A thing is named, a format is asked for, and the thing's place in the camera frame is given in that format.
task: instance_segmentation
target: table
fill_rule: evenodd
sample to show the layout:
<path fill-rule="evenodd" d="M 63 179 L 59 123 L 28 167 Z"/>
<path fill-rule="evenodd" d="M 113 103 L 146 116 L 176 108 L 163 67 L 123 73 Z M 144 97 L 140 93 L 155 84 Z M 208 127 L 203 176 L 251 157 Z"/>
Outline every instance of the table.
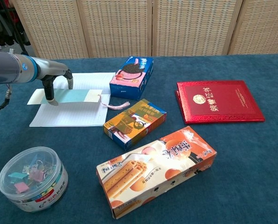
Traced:
<path fill-rule="evenodd" d="M 58 60 L 73 72 L 116 71 L 126 58 Z M 102 127 L 30 128 L 39 106 L 27 105 L 40 81 L 14 84 L 0 111 L 0 171 L 17 153 L 54 149 L 69 174 L 61 200 L 26 213 L 0 193 L 0 223 L 278 223 L 278 55 L 156 57 L 142 98 L 167 111 L 167 120 L 132 149 L 185 126 L 174 95 L 177 81 L 244 80 L 264 123 L 198 124 L 191 127 L 217 152 L 213 166 L 146 205 L 114 220 L 96 165 L 124 151 Z M 0 104 L 6 87 L 0 85 Z M 119 105 L 125 99 L 111 98 Z M 107 119 L 120 111 L 108 111 Z"/>

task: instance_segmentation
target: container lid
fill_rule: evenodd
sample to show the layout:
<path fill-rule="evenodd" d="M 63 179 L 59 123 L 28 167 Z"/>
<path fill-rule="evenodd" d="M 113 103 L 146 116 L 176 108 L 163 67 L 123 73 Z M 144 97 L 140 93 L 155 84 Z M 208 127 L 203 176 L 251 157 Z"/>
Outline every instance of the container lid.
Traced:
<path fill-rule="evenodd" d="M 9 199 L 30 199 L 52 185 L 61 168 L 51 148 L 34 147 L 13 157 L 0 172 L 0 191 Z"/>

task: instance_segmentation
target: snack box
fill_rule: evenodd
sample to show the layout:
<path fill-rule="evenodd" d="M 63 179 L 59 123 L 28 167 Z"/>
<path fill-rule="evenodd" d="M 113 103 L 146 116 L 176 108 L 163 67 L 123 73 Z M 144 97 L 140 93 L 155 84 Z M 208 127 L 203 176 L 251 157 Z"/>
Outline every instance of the snack box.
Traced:
<path fill-rule="evenodd" d="M 139 100 L 153 72 L 153 58 L 131 56 L 110 81 L 111 96 Z"/>
<path fill-rule="evenodd" d="M 187 126 L 97 166 L 118 219 L 209 168 L 216 151 Z"/>
<path fill-rule="evenodd" d="M 143 99 L 104 124 L 104 132 L 127 150 L 166 120 L 166 112 Z"/>

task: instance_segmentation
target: pink tassel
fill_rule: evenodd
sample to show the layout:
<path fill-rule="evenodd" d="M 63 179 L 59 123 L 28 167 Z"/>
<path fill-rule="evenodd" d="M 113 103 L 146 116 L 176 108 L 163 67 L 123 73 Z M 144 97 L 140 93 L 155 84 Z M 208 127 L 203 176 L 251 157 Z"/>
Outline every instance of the pink tassel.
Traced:
<path fill-rule="evenodd" d="M 113 106 L 113 105 L 104 104 L 104 103 L 102 103 L 101 95 L 100 95 L 100 101 L 101 101 L 101 104 L 103 106 L 106 106 L 106 107 L 108 107 L 109 109 L 112 109 L 112 110 L 121 110 L 121 109 L 124 109 L 125 107 L 130 105 L 130 102 L 125 102 L 124 104 L 119 105 L 119 106 Z"/>

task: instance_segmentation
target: red folder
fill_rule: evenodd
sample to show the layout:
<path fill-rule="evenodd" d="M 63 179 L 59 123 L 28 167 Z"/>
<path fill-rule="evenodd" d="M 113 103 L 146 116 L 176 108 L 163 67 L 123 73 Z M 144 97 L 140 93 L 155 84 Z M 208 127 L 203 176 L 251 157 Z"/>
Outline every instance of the red folder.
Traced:
<path fill-rule="evenodd" d="M 186 124 L 265 121 L 244 81 L 179 82 L 177 87 Z"/>

